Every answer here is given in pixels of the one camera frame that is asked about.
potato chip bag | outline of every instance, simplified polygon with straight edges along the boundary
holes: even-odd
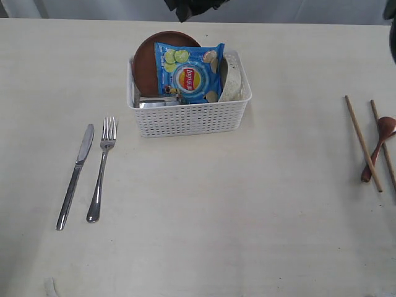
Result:
[[[223,43],[198,48],[156,42],[154,47],[160,95],[181,95],[187,104],[218,101]]]

wooden plate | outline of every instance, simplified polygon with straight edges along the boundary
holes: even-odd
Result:
[[[192,37],[176,31],[160,32],[143,41],[137,49],[132,63],[134,81],[143,96],[158,95],[158,77],[154,53],[155,42],[174,46],[200,47],[199,43]]]

lime slice image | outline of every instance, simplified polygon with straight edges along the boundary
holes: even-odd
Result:
[[[186,51],[185,49],[180,50],[180,51],[176,51],[174,53],[174,59],[176,60],[176,62],[179,63],[185,63],[187,62],[188,58],[190,57],[188,51]]]
[[[169,64],[167,62],[164,63],[163,68],[165,69],[166,72],[173,72],[176,70],[177,65],[175,63]]]
[[[174,64],[176,62],[176,60],[174,59],[174,49],[168,49],[168,51],[166,51],[165,53],[165,61],[168,64]]]

bag of chips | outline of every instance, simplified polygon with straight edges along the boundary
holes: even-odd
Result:
[[[217,102],[223,50],[223,43],[215,48],[155,43],[159,94],[180,95],[187,104]]]

fork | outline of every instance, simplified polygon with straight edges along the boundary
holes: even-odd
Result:
[[[103,151],[101,153],[101,161],[99,168],[99,175],[97,185],[95,186],[95,192],[93,193],[91,205],[87,214],[87,221],[89,223],[95,223],[100,217],[100,202],[101,202],[101,189],[103,176],[105,175],[105,166],[107,160],[107,154],[116,144],[116,134],[118,128],[118,120],[112,117],[105,117],[103,120],[103,133],[101,135],[100,148]]]

